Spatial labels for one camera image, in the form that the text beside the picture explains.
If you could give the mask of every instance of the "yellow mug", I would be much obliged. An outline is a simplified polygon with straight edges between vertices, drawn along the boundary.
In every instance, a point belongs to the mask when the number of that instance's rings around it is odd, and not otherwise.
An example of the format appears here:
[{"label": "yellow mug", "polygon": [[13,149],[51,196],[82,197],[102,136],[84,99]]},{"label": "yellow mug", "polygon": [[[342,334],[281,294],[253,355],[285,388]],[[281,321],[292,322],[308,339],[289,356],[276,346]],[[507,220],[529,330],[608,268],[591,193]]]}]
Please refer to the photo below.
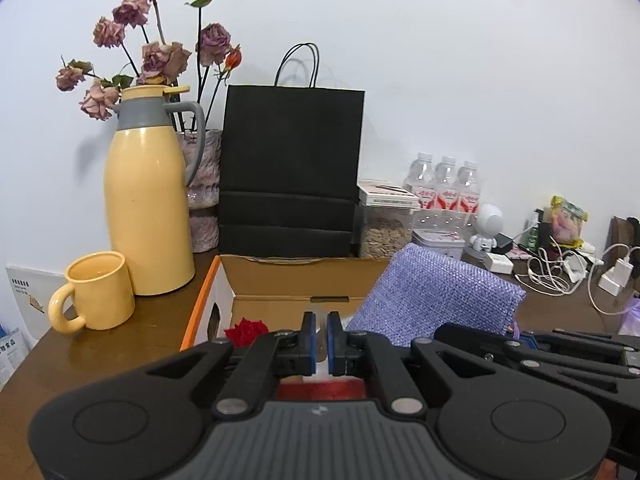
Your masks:
[{"label": "yellow mug", "polygon": [[[114,251],[87,254],[65,270],[68,283],[49,300],[49,320],[63,334],[82,327],[107,330],[124,323],[136,304],[124,256]],[[66,298],[73,295],[78,316],[66,319],[62,312]]]}]

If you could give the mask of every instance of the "wooden table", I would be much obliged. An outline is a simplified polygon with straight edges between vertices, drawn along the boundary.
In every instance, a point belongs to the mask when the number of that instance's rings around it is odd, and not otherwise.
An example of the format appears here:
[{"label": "wooden table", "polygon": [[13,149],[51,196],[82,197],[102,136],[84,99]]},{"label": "wooden table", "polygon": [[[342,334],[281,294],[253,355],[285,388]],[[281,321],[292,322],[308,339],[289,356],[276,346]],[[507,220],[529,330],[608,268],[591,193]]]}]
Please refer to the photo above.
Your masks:
[{"label": "wooden table", "polygon": [[[44,335],[0,393],[0,477],[42,480],[26,434],[33,414],[49,399],[178,350],[214,254],[210,251],[195,255],[196,276],[180,290],[136,298],[134,315],[115,329],[84,330],[75,336],[50,330]],[[526,272],[520,263],[516,270]],[[621,300],[613,301],[611,296],[597,290],[597,285],[594,289],[596,302],[602,309],[615,311],[622,307]],[[565,328],[612,333],[617,331],[620,317],[598,314],[583,283],[573,295],[563,298],[529,291],[518,308],[516,320],[525,330]]]}]

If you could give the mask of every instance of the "red and white label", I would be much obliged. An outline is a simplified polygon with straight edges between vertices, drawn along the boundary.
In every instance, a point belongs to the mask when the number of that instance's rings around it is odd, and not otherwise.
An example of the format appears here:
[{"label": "red and white label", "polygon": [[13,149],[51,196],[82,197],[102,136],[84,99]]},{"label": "red and white label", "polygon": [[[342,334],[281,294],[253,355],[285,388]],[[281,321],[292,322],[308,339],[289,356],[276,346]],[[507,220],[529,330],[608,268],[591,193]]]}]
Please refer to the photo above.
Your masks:
[{"label": "red and white label", "polygon": [[411,192],[420,199],[421,209],[433,209],[436,202],[436,190],[429,187],[413,186]]},{"label": "red and white label", "polygon": [[478,193],[462,192],[458,198],[458,204],[456,210],[463,213],[476,213],[478,212],[478,203],[480,202],[480,195]]},{"label": "red and white label", "polygon": [[458,192],[455,189],[443,189],[436,199],[437,209],[455,209]]}]

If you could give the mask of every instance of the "newspaper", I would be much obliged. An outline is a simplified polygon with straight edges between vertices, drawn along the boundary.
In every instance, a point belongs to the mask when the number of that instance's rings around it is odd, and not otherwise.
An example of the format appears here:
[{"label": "newspaper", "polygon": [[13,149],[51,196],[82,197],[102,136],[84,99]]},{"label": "newspaper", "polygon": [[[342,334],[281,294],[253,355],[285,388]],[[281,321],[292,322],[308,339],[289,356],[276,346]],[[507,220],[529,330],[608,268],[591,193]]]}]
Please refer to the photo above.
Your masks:
[{"label": "newspaper", "polygon": [[0,337],[0,391],[28,353],[29,348],[19,328]]}]

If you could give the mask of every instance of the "woven purple pouch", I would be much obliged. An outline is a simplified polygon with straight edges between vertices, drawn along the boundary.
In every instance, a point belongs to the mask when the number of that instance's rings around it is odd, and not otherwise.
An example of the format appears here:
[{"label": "woven purple pouch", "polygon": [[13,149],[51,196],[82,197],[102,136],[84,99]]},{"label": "woven purple pouch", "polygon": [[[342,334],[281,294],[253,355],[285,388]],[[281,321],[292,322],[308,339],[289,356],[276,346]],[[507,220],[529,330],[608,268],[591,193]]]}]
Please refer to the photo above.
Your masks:
[{"label": "woven purple pouch", "polygon": [[453,322],[503,335],[525,291],[487,270],[415,244],[396,253],[347,330],[368,330],[409,346]]}]

